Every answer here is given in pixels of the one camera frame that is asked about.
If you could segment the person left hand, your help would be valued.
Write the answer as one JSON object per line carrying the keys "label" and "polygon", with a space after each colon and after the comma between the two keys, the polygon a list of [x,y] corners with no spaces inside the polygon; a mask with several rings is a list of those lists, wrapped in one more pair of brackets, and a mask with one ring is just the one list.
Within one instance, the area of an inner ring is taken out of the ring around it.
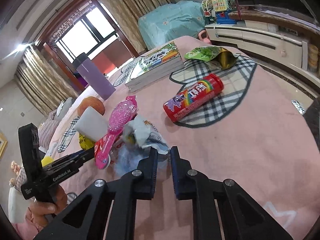
{"label": "person left hand", "polygon": [[64,189],[58,185],[55,193],[55,203],[33,202],[29,210],[33,223],[38,227],[46,227],[48,220],[46,215],[57,215],[67,206],[67,194]]}

